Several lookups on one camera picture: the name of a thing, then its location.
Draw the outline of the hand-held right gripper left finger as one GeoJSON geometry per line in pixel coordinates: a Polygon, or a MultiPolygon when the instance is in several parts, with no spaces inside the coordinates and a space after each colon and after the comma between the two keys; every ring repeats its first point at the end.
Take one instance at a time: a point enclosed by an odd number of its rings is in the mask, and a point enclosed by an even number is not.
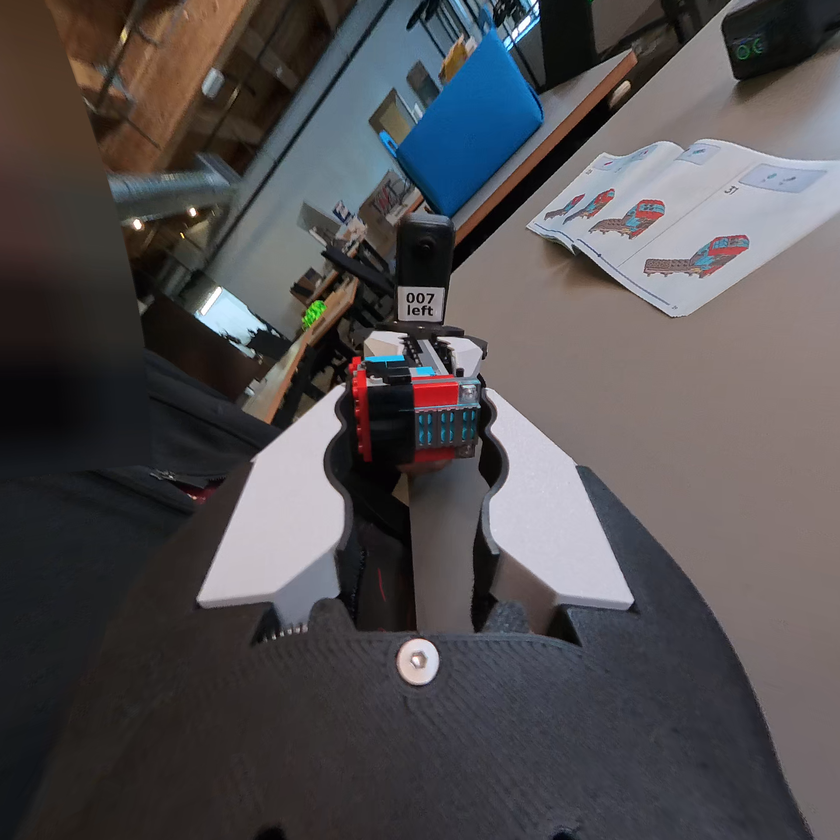
{"type": "Polygon", "coordinates": [[[244,488],[197,594],[202,608],[273,605],[282,627],[308,622],[340,594],[335,551],[345,502],[325,467],[340,435],[335,387],[252,459],[244,488]]]}

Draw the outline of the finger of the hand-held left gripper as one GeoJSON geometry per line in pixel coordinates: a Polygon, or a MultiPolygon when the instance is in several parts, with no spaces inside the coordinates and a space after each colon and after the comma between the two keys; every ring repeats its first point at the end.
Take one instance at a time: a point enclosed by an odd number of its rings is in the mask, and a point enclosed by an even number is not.
{"type": "Polygon", "coordinates": [[[451,362],[458,376],[477,377],[487,346],[467,337],[451,338],[451,362]]]}
{"type": "Polygon", "coordinates": [[[385,365],[393,362],[396,367],[413,367],[412,356],[405,346],[407,338],[405,332],[372,331],[364,339],[364,366],[369,368],[371,364],[385,365]]]}

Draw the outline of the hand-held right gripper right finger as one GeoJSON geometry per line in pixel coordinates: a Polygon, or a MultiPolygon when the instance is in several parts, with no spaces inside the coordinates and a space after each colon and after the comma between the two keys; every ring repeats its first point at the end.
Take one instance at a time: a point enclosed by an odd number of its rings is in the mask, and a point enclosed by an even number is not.
{"type": "Polygon", "coordinates": [[[487,492],[474,543],[475,630],[503,602],[519,604],[540,635],[563,608],[629,611],[634,596],[572,457],[491,388],[478,433],[487,492]]]}

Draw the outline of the black power bank green display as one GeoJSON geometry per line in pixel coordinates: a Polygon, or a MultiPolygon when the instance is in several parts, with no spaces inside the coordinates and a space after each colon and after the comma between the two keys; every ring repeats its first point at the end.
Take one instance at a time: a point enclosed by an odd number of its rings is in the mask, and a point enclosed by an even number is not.
{"type": "Polygon", "coordinates": [[[740,1],[721,34],[732,75],[744,81],[808,59],[838,27],[838,1],[740,1]]]}

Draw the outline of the blue padded panel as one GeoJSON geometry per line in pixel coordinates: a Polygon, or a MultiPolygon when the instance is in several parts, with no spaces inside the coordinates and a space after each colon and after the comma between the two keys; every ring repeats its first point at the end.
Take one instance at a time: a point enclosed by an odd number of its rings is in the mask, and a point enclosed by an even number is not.
{"type": "Polygon", "coordinates": [[[433,211],[453,217],[543,120],[538,94],[489,32],[395,156],[433,211]]]}

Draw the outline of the red teal toy brick truck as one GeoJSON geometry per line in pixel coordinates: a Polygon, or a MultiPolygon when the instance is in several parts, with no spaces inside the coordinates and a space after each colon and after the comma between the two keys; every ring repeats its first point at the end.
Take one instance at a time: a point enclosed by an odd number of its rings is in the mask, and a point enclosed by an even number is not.
{"type": "Polygon", "coordinates": [[[476,375],[437,372],[403,356],[354,357],[356,449],[366,463],[405,466],[474,456],[483,391],[476,375]]]}

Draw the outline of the toy brick instruction booklet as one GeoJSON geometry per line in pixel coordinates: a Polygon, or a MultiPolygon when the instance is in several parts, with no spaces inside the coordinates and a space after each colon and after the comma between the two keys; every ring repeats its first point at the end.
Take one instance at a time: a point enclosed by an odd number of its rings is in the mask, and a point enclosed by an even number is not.
{"type": "Polygon", "coordinates": [[[671,318],[690,315],[838,214],[839,162],[724,140],[599,154],[527,225],[671,318]]]}

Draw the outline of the silver ventilation duct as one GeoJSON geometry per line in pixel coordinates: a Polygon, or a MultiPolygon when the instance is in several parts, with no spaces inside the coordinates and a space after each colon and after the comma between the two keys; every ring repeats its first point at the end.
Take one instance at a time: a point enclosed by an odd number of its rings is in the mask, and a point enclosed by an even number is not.
{"type": "Polygon", "coordinates": [[[199,153],[189,171],[108,173],[121,224],[173,217],[190,207],[228,205],[242,179],[216,154],[199,153]]]}

